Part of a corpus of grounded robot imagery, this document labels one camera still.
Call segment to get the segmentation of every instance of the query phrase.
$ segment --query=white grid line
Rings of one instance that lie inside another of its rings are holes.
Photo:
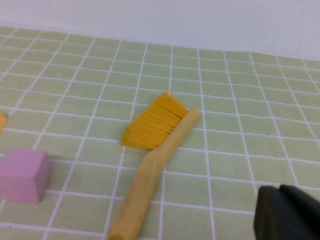
[[[225,52],[223,52],[223,55],[224,55],[224,58],[227,59],[227,56],[226,56]],[[240,128],[240,133],[241,133],[241,137],[242,137],[244,152],[245,152],[246,160],[247,160],[248,167],[249,167],[250,177],[251,177],[251,180],[253,182],[253,190],[254,190],[255,196],[257,197],[258,196],[258,190],[257,190],[257,186],[255,184],[255,175],[254,175],[254,171],[253,171],[253,168],[252,168],[251,160],[250,160],[250,157],[249,157],[247,140],[245,138],[244,129],[243,129],[243,126],[242,126],[242,120],[241,120],[241,116],[240,116],[239,109],[238,109],[237,98],[236,98],[236,95],[235,95],[234,86],[233,86],[232,81],[231,81],[231,77],[230,77],[230,73],[229,73],[229,66],[228,66],[227,62],[226,62],[226,69],[228,71],[228,78],[229,78],[229,82],[230,82],[230,85],[231,85],[233,103],[234,103],[234,106],[235,106],[237,120],[238,120],[238,124],[239,124],[239,128]]]
[[[132,109],[131,109],[131,113],[130,113],[130,120],[129,120],[130,122],[132,122],[132,120],[134,118],[135,107],[136,107],[136,102],[137,102],[137,98],[138,98],[138,91],[139,91],[139,87],[140,87],[140,81],[141,81],[142,72],[143,72],[143,69],[144,69],[144,62],[145,62],[145,59],[146,59],[147,49],[148,49],[148,44],[145,45],[145,50],[144,50],[144,54],[143,54],[140,74],[139,74],[139,78],[138,78],[138,82],[137,82],[137,86],[136,86],[136,90],[135,90],[135,95],[134,95],[134,99],[133,99]],[[126,149],[127,148],[125,146],[122,148],[122,153],[121,153],[120,162],[119,162],[119,169],[118,169],[118,172],[117,172],[117,175],[116,175],[114,188],[113,188],[113,192],[112,192],[112,198],[111,198],[109,209],[108,209],[108,215],[107,215],[106,222],[105,222],[105,227],[104,227],[104,230],[103,230],[103,233],[106,236],[107,236],[107,232],[108,232],[109,227],[112,226],[111,215],[112,215],[112,210],[113,210],[113,207],[114,207],[114,202],[115,202],[115,198],[116,198],[116,194],[117,194],[117,190],[118,190],[119,179],[121,177],[121,167],[122,167],[124,159],[125,159]]]
[[[202,118],[203,118],[203,132],[204,132],[204,149],[205,149],[205,164],[206,164],[206,174],[207,174],[207,184],[208,184],[208,195],[209,195],[209,205],[210,205],[210,221],[211,221],[211,234],[212,240],[217,239],[216,235],[216,225],[215,225],[215,214],[213,211],[214,208],[214,198],[212,193],[212,186],[211,186],[211,171],[210,171],[210,160],[209,160],[209,147],[208,147],[208,136],[207,136],[207,123],[206,123],[206,114],[205,114],[205,98],[203,96],[204,89],[203,89],[203,82],[202,82],[202,72],[201,68],[201,61],[200,61],[200,53],[197,50],[198,54],[198,67],[199,67],[199,79],[200,79],[200,91],[201,91],[201,105],[202,105]]]
[[[256,73],[256,68],[254,67],[254,64],[253,64],[253,57],[252,57],[252,53],[251,53],[251,52],[250,52],[250,57],[251,57],[251,60],[252,60],[252,65],[253,65],[254,72]],[[257,79],[258,79],[259,85],[260,85],[260,87],[261,87],[261,82],[260,82],[259,76],[257,76]],[[290,170],[291,170],[291,173],[292,173],[294,182],[295,182],[296,185],[298,185],[299,182],[298,182],[298,178],[297,178],[297,175],[296,175],[294,166],[292,165],[292,162],[291,162],[291,160],[290,160],[290,156],[289,156],[289,154],[287,153],[287,149],[286,149],[286,146],[285,146],[285,144],[284,144],[284,141],[283,141],[283,139],[282,139],[282,137],[281,137],[281,132],[280,132],[280,130],[279,130],[277,121],[276,121],[275,116],[274,116],[274,114],[273,114],[273,112],[272,112],[272,109],[271,109],[271,107],[270,107],[270,104],[268,103],[268,99],[267,99],[267,96],[266,96],[264,90],[262,90],[262,94],[263,94],[263,97],[264,97],[264,99],[265,99],[265,101],[266,101],[266,104],[267,104],[267,107],[268,107],[268,109],[269,109],[269,112],[270,112],[270,114],[271,114],[272,121],[273,121],[273,124],[274,124],[274,126],[275,126],[276,132],[277,132],[277,134],[278,134],[278,137],[279,137],[279,140],[280,140],[280,143],[281,143],[283,152],[284,152],[284,154],[285,154],[285,156],[286,156],[286,158],[287,158],[287,160],[288,160],[289,167],[290,167]]]

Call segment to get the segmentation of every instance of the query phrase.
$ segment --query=black object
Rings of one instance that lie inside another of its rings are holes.
[[[320,202],[299,188],[259,189],[254,218],[257,240],[320,240]]]

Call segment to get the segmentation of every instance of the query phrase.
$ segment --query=tile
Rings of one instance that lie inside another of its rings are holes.
[[[7,240],[42,240],[44,231],[0,226],[0,235]]]
[[[110,221],[113,223],[116,220],[122,200],[115,200],[113,203],[112,214]],[[145,216],[139,237],[147,239],[158,239],[160,226],[160,204],[151,203],[148,212]]]
[[[0,153],[5,154],[9,149],[32,149],[39,135],[4,131],[0,137]]]
[[[51,134],[84,136],[90,119],[79,116],[55,115],[46,132]]]
[[[80,98],[99,99],[102,90],[103,87],[100,85],[74,82],[72,83],[66,95]]]
[[[132,108],[131,104],[102,101],[99,103],[95,116],[129,121]]]
[[[53,56],[54,54],[50,52],[29,50],[23,55],[21,60],[47,64]]]
[[[256,75],[246,73],[230,73],[232,84],[251,85],[259,87],[259,82]]]
[[[0,88],[0,105],[3,107],[15,107],[23,93],[23,91]]]
[[[172,78],[199,81],[200,74],[199,74],[199,70],[196,70],[196,69],[174,67],[172,69]]]
[[[146,44],[142,42],[122,41],[120,49],[144,52],[146,50]]]
[[[231,73],[255,74],[254,67],[251,62],[228,61],[228,69]]]
[[[254,216],[231,212],[214,212],[216,240],[255,240]]]
[[[56,52],[61,46],[60,42],[37,40],[32,45],[33,50],[43,50],[48,52]]]
[[[223,51],[214,50],[199,50],[199,57],[201,59],[214,59],[214,60],[225,60],[225,55]]]
[[[66,67],[79,67],[82,62],[82,59],[82,56],[58,53],[52,60],[52,64],[63,65]]]
[[[277,65],[254,64],[255,71],[259,75],[282,77],[283,74]]]
[[[250,53],[244,51],[226,51],[225,57],[229,61],[251,62]]]
[[[205,149],[205,133],[202,130],[193,129],[180,145],[188,149]]]
[[[259,80],[263,88],[289,90],[285,79],[282,77],[259,76]]]
[[[204,97],[204,109],[210,112],[235,114],[236,108],[233,99]]]
[[[203,70],[220,71],[220,72],[227,71],[226,63],[221,60],[201,59],[200,64],[201,64],[201,69]]]
[[[144,58],[146,64],[171,65],[171,56],[163,54],[147,53]]]
[[[96,104],[97,101],[95,100],[64,97],[57,112],[61,114],[92,116]]]
[[[251,157],[254,180],[258,182],[295,184],[287,160]]]
[[[207,132],[209,151],[245,154],[245,147],[240,134],[225,132]]]
[[[112,60],[87,57],[82,64],[82,68],[109,71],[111,65]]]
[[[257,87],[234,85],[233,91],[237,99],[251,99],[257,101],[265,99],[261,89]]]
[[[308,73],[303,68],[282,67],[282,71],[284,76],[289,79],[310,80]]]
[[[201,71],[202,82],[230,84],[228,74],[219,71]]]
[[[93,45],[97,47],[105,47],[105,48],[112,48],[112,49],[117,49],[119,44],[120,44],[119,40],[100,38],[100,37],[97,37],[93,43]]]
[[[29,92],[25,95],[22,103],[20,104],[20,108],[53,112],[59,100],[60,96]]]
[[[245,142],[250,155],[274,158],[284,158],[286,156],[277,137],[246,135]]]
[[[33,63],[33,62],[18,62],[11,69],[12,74],[22,74],[29,76],[39,76],[44,70],[45,65]]]
[[[279,56],[279,63],[282,66],[304,68],[304,62],[301,59]]]
[[[170,67],[145,64],[143,65],[142,75],[169,78]]]
[[[32,42],[33,41],[30,39],[10,37],[4,41],[2,46],[10,47],[10,48],[26,49],[32,44]]]
[[[88,236],[88,235],[78,235],[71,233],[62,232],[50,232],[48,234],[47,240],[101,240],[101,237]]]
[[[116,52],[115,49],[93,46],[88,56],[93,58],[114,59]]]
[[[71,80],[76,71],[76,68],[49,65],[42,74],[42,77]]]
[[[148,44],[148,47],[147,47],[146,51],[147,51],[147,53],[153,53],[153,54],[171,55],[172,47],[171,46],[165,46],[165,45]]]
[[[111,196],[118,169],[77,164],[66,191],[80,194]]]
[[[17,60],[23,53],[23,49],[0,47],[0,56],[2,59]]]
[[[118,61],[130,61],[130,62],[138,62],[142,63],[144,59],[143,52],[135,52],[135,51],[118,51],[118,55],[116,57]]]
[[[275,118],[304,121],[299,107],[279,103],[270,103],[270,108]]]
[[[165,91],[166,89],[169,89],[169,86],[169,78],[141,76],[139,88]]]
[[[39,204],[6,202],[0,214],[0,221],[10,224],[46,227],[56,207],[59,194],[45,193]]]
[[[255,211],[256,196],[251,183],[212,179],[211,188],[215,208]]]
[[[278,125],[282,137],[296,139],[315,139],[310,132],[308,125],[303,122],[277,119],[276,124]]]
[[[165,201],[208,207],[210,205],[208,179],[167,173],[165,179]]]
[[[131,169],[122,169],[121,175],[118,182],[118,187],[116,190],[116,196],[120,198],[124,198],[129,188],[134,180],[134,177],[136,175],[136,170]],[[153,197],[154,201],[160,201],[161,200],[161,194],[162,194],[162,179],[160,179],[159,184],[157,186],[157,189],[155,190],[155,194]]]
[[[172,80],[171,91],[184,93],[184,94],[197,94],[201,95],[200,82],[196,81],[184,81],[184,80]]]
[[[6,127],[23,131],[42,132],[50,116],[48,113],[18,110],[11,116]]]
[[[108,72],[89,69],[80,69],[74,81],[87,82],[93,84],[104,84],[107,80]]]
[[[40,39],[63,41],[66,39],[68,34],[58,31],[45,31],[40,35]]]
[[[245,156],[209,153],[209,166],[212,177],[251,180]]]
[[[88,49],[89,49],[88,45],[80,45],[80,44],[66,42],[60,48],[59,53],[85,56]]]
[[[141,67],[141,63],[115,61],[112,71],[127,74],[140,74]]]
[[[39,30],[31,30],[31,29],[18,29],[13,36],[15,37],[23,37],[23,38],[36,38],[39,36],[41,31]]]
[[[320,188],[320,165],[300,161],[293,161],[292,165],[300,185]]]
[[[198,59],[197,58],[191,58],[191,57],[181,57],[181,56],[174,56],[173,67],[181,67],[181,68],[189,68],[189,69],[198,69]]]
[[[206,176],[206,154],[204,152],[178,149],[166,164],[166,171]]]
[[[0,35],[10,35],[12,34],[16,29],[13,27],[7,27],[7,26],[1,26],[0,27]]]
[[[320,61],[304,60],[304,62],[309,69],[320,69]]]
[[[74,161],[80,144],[79,138],[44,135],[37,150],[47,151],[51,159]]]
[[[69,82],[55,80],[55,79],[47,79],[47,78],[40,78],[31,89],[35,92],[41,92],[46,94],[60,94],[63,95],[67,90]]]
[[[10,67],[14,64],[14,61],[8,61],[8,60],[0,60],[0,72],[7,72]]]
[[[252,60],[253,62],[257,64],[275,64],[278,65],[278,60],[276,56],[273,55],[267,55],[267,54],[261,54],[253,52],[252,54]]]
[[[198,51],[194,48],[173,47],[173,55],[179,57],[197,58]]]
[[[301,106],[308,106],[308,107],[319,107],[320,106],[320,95],[315,94],[308,94],[308,93],[294,93],[298,104]]]
[[[296,101],[289,91],[276,89],[263,89],[266,99],[269,102],[277,102],[282,104],[296,104]]]
[[[36,78],[31,76],[7,74],[3,77],[2,81],[0,81],[0,87],[28,90],[35,80]]]
[[[203,94],[213,97],[233,98],[230,85],[215,84],[215,83],[202,83]]]
[[[284,139],[286,151],[290,158],[319,162],[320,149],[316,141]]]
[[[206,129],[227,132],[240,132],[237,116],[215,113],[205,114]]]
[[[252,116],[242,116],[241,124],[243,132],[246,134],[263,134],[277,136],[277,129],[271,118],[257,118]]]
[[[94,38],[91,36],[81,36],[81,35],[71,34],[68,37],[67,42],[74,43],[74,44],[90,45],[93,40]]]
[[[300,91],[307,93],[317,94],[318,90],[313,82],[311,81],[300,81],[300,80],[288,80],[288,83],[292,89],[292,91]]]
[[[81,149],[78,161],[118,166],[122,148],[118,142],[87,139]]]
[[[208,210],[182,206],[164,206],[163,240],[212,240],[211,226],[210,211]]]
[[[58,208],[52,227],[103,233],[109,204],[109,199],[65,195]]]
[[[68,178],[71,166],[71,163],[51,161],[51,177],[46,189],[62,191]]]
[[[107,86],[102,96],[103,100],[111,100],[124,103],[133,103],[136,95],[135,89]]]
[[[94,119],[88,137],[119,141],[127,125],[127,122]]]

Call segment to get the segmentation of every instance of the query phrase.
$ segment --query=white wall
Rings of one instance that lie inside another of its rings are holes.
[[[0,0],[0,23],[320,60],[318,0]]]

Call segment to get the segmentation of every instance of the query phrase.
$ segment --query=pink block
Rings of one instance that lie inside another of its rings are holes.
[[[46,151],[10,149],[0,164],[0,194],[10,202],[41,202],[51,174]]]

